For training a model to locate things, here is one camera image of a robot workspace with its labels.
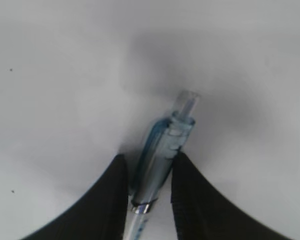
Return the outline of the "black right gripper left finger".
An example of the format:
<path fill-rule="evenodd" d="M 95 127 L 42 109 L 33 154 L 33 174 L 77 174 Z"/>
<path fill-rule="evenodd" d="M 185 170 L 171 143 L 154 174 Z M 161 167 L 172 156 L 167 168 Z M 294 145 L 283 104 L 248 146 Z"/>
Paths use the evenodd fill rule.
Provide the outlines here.
<path fill-rule="evenodd" d="M 114 157 L 95 184 L 67 211 L 27 240 L 121 240 L 128 208 L 128 169 Z"/>

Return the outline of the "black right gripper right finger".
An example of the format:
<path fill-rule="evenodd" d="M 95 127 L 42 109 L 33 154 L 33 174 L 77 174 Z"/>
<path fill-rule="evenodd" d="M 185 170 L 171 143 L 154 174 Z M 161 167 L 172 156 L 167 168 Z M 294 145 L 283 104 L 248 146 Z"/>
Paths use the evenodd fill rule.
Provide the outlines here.
<path fill-rule="evenodd" d="M 284 240 L 224 197 L 180 152 L 173 160 L 171 204 L 179 240 Z"/>

